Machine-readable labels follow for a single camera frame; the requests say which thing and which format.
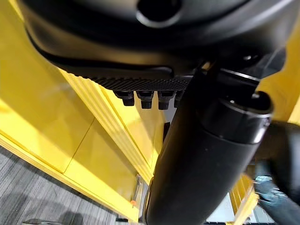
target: black plastic housing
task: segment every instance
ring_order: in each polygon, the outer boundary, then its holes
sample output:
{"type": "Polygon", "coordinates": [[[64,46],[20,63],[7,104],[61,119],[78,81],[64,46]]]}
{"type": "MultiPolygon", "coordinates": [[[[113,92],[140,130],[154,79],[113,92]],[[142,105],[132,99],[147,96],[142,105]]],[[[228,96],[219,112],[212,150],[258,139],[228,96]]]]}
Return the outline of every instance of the black plastic housing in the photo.
{"type": "Polygon", "coordinates": [[[147,225],[202,224],[245,170],[270,124],[266,94],[245,105],[218,98],[208,77],[191,81],[149,188],[147,225]]]}

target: yellow cabinet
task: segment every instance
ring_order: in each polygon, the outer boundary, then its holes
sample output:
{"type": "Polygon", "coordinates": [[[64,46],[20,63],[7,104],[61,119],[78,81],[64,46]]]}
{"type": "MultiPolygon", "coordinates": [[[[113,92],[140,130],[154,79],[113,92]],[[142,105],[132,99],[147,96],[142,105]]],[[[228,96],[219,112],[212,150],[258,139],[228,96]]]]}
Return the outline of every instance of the yellow cabinet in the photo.
{"type": "Polygon", "coordinates": [[[102,204],[138,218],[139,209],[130,203],[137,172],[98,121],[91,125],[64,175],[94,193],[102,204]]]}
{"type": "Polygon", "coordinates": [[[94,116],[0,1],[0,134],[64,172],[94,116]]]}

